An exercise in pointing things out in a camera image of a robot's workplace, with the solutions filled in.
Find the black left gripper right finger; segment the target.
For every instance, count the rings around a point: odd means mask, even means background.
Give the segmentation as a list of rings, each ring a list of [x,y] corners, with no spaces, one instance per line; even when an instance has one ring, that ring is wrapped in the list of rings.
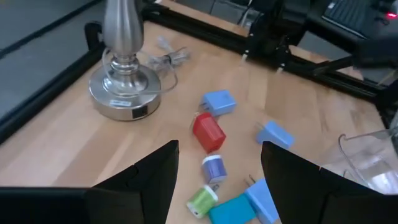
[[[384,195],[265,141],[261,164],[282,223],[397,223]]]

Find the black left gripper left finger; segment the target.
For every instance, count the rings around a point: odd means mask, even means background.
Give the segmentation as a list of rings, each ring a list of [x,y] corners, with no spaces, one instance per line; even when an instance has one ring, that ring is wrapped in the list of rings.
[[[165,223],[178,160],[171,140],[92,187],[1,187],[1,223]]]

